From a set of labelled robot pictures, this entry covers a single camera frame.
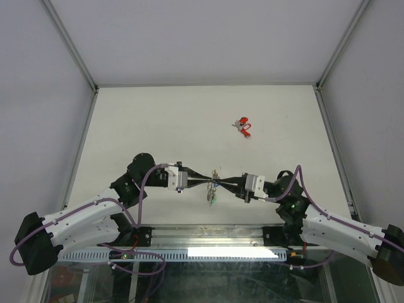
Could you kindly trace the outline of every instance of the white table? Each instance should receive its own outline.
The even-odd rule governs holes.
[[[249,118],[247,140],[231,124]],[[243,172],[273,182],[301,164],[311,196],[349,217],[333,154],[311,86],[178,86],[101,88],[86,137],[69,207],[108,187],[138,153],[156,163],[182,161],[204,175]],[[143,223],[283,223],[276,204],[245,204],[218,187],[210,207],[206,185],[183,194],[147,188]],[[137,206],[130,209],[136,214]]]

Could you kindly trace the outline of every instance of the keychain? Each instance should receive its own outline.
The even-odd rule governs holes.
[[[248,118],[247,117],[241,117],[240,120],[236,120],[232,126],[236,127],[240,133],[244,135],[245,138],[251,139],[251,134],[247,131],[250,127],[251,124],[247,123]]]

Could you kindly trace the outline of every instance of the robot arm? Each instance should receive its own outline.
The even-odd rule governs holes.
[[[322,210],[311,200],[304,183],[301,187],[295,179],[297,171],[294,175],[280,172],[274,183],[251,174],[212,180],[183,167],[181,162],[156,166],[151,155],[142,153],[134,158],[124,175],[96,197],[42,218],[37,213],[27,215],[15,239],[23,264],[15,263],[12,256],[10,260],[25,266],[29,275],[35,275],[78,249],[127,242],[140,222],[130,224],[122,211],[147,197],[144,186],[166,187],[181,193],[185,188],[213,181],[246,203],[251,199],[278,203],[276,212],[285,221],[281,245],[306,242],[328,247],[373,267],[374,273],[384,280],[404,285],[401,229],[389,225],[384,230]]]

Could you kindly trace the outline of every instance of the gray wall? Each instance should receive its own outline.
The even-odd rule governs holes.
[[[365,222],[402,229],[403,16],[404,1],[375,0],[323,91]]]
[[[0,38],[0,294],[18,302],[13,239],[26,214],[56,210],[91,91],[40,1],[1,1]]]

